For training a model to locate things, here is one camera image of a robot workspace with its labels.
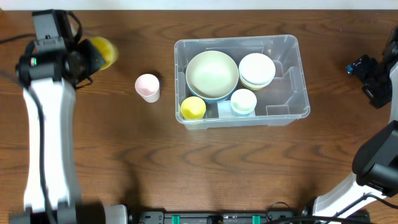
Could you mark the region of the yellow plastic cup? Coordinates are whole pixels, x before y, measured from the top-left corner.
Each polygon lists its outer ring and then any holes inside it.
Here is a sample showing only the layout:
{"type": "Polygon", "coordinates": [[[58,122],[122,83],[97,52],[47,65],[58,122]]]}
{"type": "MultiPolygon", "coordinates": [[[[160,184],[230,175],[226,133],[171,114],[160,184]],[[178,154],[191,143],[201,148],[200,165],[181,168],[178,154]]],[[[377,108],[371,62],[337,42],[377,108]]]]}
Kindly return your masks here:
{"type": "Polygon", "coordinates": [[[185,119],[202,119],[205,113],[206,104],[197,96],[188,97],[181,104],[181,114],[185,119]]]}
{"type": "Polygon", "coordinates": [[[100,67],[101,70],[107,69],[117,61],[119,57],[118,49],[108,39],[97,36],[89,38],[89,41],[99,50],[105,60],[105,64],[100,67]]]}

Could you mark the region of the pink plastic cup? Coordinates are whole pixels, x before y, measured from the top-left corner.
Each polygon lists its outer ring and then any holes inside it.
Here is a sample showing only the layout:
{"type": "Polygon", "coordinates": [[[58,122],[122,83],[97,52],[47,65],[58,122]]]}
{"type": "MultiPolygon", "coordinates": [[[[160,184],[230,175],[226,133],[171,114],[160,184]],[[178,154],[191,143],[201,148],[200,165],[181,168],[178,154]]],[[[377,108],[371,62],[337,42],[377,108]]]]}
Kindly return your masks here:
{"type": "Polygon", "coordinates": [[[139,76],[134,87],[148,103],[155,103],[160,98],[160,81],[153,74],[147,73],[139,76]]]}

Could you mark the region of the yellow plastic cup front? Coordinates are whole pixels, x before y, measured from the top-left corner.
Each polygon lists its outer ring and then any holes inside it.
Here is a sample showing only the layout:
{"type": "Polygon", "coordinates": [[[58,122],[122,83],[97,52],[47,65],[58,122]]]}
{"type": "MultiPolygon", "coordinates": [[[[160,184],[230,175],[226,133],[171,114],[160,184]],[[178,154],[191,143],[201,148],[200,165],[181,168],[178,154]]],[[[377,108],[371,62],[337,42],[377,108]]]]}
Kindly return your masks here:
{"type": "Polygon", "coordinates": [[[181,104],[181,114],[185,119],[202,119],[205,113],[206,104],[197,96],[188,97],[181,104]]]}

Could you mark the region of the white small bowl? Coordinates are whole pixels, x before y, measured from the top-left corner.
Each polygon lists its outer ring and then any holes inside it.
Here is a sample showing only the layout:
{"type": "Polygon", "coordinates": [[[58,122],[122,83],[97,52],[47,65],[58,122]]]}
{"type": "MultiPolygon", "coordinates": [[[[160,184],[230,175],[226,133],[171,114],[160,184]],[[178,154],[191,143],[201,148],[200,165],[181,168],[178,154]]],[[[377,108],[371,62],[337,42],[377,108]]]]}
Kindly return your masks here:
{"type": "Polygon", "coordinates": [[[246,55],[240,61],[238,68],[241,79],[254,86],[270,84],[276,73],[274,62],[260,53],[246,55]]]}

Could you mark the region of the yellow small bowl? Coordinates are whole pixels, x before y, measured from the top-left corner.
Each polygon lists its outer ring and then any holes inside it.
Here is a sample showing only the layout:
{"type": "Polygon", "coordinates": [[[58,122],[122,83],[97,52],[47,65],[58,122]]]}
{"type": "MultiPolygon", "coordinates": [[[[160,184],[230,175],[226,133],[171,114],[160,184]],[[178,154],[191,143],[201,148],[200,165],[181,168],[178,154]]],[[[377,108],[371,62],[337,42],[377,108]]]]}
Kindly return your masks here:
{"type": "Polygon", "coordinates": [[[246,82],[244,80],[240,80],[240,81],[247,89],[250,89],[250,90],[253,90],[253,91],[260,90],[260,89],[264,88],[265,86],[267,86],[268,84],[271,83],[271,81],[269,81],[269,82],[267,82],[266,84],[263,84],[263,85],[252,85],[252,84],[250,84],[250,83],[248,83],[248,82],[246,82]]]}

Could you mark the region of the beige large bowl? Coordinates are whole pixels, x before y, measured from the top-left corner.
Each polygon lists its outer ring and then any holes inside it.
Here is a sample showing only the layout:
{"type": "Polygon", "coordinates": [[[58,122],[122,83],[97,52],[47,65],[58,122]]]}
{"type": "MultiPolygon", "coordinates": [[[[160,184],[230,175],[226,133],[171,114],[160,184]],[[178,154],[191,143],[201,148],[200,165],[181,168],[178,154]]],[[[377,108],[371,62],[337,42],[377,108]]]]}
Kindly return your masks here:
{"type": "Polygon", "coordinates": [[[211,50],[191,59],[185,78],[188,87],[200,96],[221,98],[236,88],[239,71],[229,55],[211,50]]]}

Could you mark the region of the cream plastic cup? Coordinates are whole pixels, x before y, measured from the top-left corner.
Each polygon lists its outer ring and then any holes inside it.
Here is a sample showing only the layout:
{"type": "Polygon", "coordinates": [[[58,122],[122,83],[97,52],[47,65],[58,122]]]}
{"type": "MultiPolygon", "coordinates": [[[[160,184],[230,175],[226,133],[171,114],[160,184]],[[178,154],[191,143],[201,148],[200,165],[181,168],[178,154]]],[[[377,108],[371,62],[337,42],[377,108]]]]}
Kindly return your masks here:
{"type": "Polygon", "coordinates": [[[248,89],[236,90],[231,96],[231,107],[235,107],[241,111],[247,111],[256,107],[257,98],[255,94],[248,89]]]}

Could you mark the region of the light blue plastic cup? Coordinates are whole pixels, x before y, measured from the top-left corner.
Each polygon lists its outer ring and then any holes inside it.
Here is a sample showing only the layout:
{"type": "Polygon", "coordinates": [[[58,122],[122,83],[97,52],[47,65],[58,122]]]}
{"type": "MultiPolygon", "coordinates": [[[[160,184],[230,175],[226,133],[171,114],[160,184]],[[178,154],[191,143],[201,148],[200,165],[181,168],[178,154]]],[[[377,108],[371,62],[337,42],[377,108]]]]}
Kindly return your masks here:
{"type": "Polygon", "coordinates": [[[231,107],[232,115],[235,117],[253,117],[256,116],[254,108],[247,111],[241,111],[235,107],[231,107]]]}

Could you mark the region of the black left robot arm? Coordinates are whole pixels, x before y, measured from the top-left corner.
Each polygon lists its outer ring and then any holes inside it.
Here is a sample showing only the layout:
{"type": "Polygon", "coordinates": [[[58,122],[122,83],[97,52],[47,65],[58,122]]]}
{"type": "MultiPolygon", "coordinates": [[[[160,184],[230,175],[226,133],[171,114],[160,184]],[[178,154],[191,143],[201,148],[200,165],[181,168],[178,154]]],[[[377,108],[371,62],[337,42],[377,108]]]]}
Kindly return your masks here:
{"type": "Polygon", "coordinates": [[[16,65],[29,119],[29,173],[24,212],[9,221],[31,223],[127,223],[124,205],[84,204],[75,170],[72,122],[79,88],[111,65],[93,39],[73,30],[74,13],[32,13],[35,39],[16,65]]]}

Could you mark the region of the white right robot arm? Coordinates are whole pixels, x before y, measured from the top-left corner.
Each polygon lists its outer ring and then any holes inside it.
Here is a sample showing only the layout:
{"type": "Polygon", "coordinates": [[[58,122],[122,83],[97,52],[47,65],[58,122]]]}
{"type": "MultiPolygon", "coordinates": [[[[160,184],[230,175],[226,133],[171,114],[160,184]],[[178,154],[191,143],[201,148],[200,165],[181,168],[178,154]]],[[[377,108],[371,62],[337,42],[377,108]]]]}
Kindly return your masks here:
{"type": "Polygon", "coordinates": [[[373,107],[390,103],[391,113],[387,126],[358,149],[349,176],[307,209],[317,223],[365,222],[363,207],[397,195],[397,29],[391,31],[380,61],[363,55],[346,71],[363,83],[373,107]]]}

